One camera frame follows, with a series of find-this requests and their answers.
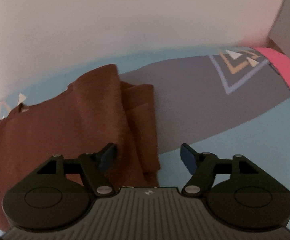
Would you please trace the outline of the teal and grey bedsheet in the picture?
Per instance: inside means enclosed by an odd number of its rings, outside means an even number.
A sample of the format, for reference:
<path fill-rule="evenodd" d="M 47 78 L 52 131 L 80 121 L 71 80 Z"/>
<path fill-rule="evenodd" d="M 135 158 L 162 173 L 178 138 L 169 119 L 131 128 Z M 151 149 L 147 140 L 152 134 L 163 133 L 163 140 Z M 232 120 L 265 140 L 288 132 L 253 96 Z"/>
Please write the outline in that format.
<path fill-rule="evenodd" d="M 13 94 L 0 103 L 0 120 L 18 105 L 55 98 L 80 76 L 109 64 Z M 272 231 L 239 231 L 213 218 L 200 199 L 181 193 L 191 178 L 180 157 L 182 144 L 220 159 L 241 154 L 290 191 L 290 89 L 264 55 L 233 48 L 114 65 L 122 81 L 154 88 L 157 186 L 114 187 L 114 196 L 98 198 L 82 220 L 60 231 L 25 231 L 9 223 L 3 239 L 290 239 L 290 220 Z"/>

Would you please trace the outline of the brown knit sweater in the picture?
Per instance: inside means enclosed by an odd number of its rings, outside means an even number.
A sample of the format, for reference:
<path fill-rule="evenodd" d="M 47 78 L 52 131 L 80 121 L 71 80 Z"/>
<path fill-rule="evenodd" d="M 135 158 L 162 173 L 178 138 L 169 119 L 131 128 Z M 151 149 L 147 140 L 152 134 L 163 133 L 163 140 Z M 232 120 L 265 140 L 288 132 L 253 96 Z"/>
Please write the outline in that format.
<path fill-rule="evenodd" d="M 132 85 L 109 64 L 69 84 L 38 105 L 18 105 L 0 120 L 0 229 L 6 191 L 52 155 L 77 158 L 113 142 L 118 157 L 106 172 L 118 189 L 155 187 L 160 163 L 152 85 Z"/>

